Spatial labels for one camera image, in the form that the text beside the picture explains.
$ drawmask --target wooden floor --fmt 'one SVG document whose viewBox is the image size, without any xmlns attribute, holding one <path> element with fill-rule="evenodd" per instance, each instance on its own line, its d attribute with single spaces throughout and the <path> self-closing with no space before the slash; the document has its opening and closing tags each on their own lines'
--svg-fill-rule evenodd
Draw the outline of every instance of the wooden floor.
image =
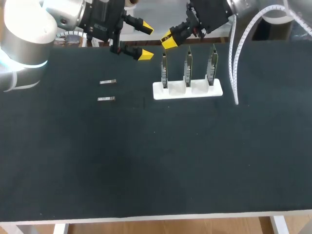
<svg viewBox="0 0 312 234">
<path fill-rule="evenodd" d="M 285 217 L 290 234 L 298 234 L 312 215 Z M 37 225 L 40 234 L 53 234 L 53 225 Z M 6 234 L 0 228 L 0 234 Z M 72 224 L 68 234 L 273 234 L 270 218 L 227 218 Z"/>
</svg>

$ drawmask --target small metal piece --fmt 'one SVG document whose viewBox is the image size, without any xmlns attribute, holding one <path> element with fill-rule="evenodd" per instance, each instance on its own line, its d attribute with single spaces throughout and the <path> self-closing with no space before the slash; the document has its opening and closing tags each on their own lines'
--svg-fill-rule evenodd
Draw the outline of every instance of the small metal piece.
<svg viewBox="0 0 312 234">
<path fill-rule="evenodd" d="M 116 84 L 117 80 L 116 79 L 112 79 L 112 80 L 104 80 L 104 81 L 100 81 L 99 84 Z"/>
<path fill-rule="evenodd" d="M 167 56 L 166 53 L 162 54 L 161 61 L 161 82 L 164 89 L 168 89 L 168 69 L 167 69 Z"/>
<path fill-rule="evenodd" d="M 186 87 L 191 86 L 192 65 L 193 65 L 193 56 L 191 53 L 191 48 L 189 47 L 189 51 L 186 54 L 186 58 L 184 62 L 184 79 L 185 79 Z"/>
<path fill-rule="evenodd" d="M 218 56 L 218 53 L 216 51 L 215 44 L 214 44 L 210 51 L 210 57 L 208 60 L 208 67 L 207 67 L 207 79 L 208 79 L 208 83 L 210 86 L 214 85 L 215 72 L 216 72 L 216 67 L 218 64 L 218 58 L 219 56 Z"/>
<path fill-rule="evenodd" d="M 116 98 L 115 97 L 99 97 L 97 100 L 98 101 L 115 101 Z"/>
</svg>

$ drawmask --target metal plate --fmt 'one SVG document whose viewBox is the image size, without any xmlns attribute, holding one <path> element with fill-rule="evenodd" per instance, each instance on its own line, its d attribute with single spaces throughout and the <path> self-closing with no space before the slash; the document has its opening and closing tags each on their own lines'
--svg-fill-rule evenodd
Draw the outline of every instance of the metal plate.
<svg viewBox="0 0 312 234">
<path fill-rule="evenodd" d="M 161 82 L 162 82 L 164 89 L 167 89 L 168 88 L 168 69 L 167 69 L 167 55 L 166 55 L 166 53 L 162 54 Z"/>
<path fill-rule="evenodd" d="M 216 72 L 216 67 L 218 64 L 218 53 L 216 51 L 215 45 L 210 50 L 210 57 L 208 60 L 208 67 L 207 67 L 207 78 L 210 86 L 214 85 L 215 81 L 215 72 Z"/>
<path fill-rule="evenodd" d="M 184 78 L 186 87 L 191 86 L 192 80 L 192 65 L 193 65 L 193 56 L 191 53 L 191 49 L 186 54 L 185 62 L 184 62 Z"/>
</svg>

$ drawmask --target black table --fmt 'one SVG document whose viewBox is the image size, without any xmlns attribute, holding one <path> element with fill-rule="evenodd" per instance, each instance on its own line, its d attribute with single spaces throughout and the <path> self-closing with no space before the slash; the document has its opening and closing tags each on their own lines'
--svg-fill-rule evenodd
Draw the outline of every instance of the black table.
<svg viewBox="0 0 312 234">
<path fill-rule="evenodd" d="M 210 47 L 191 46 L 194 79 Z M 0 222 L 312 210 L 312 43 L 246 44 L 239 106 L 216 47 L 224 95 L 162 101 L 161 47 L 55 48 L 37 87 L 0 94 Z M 187 50 L 168 52 L 169 80 Z"/>
</svg>

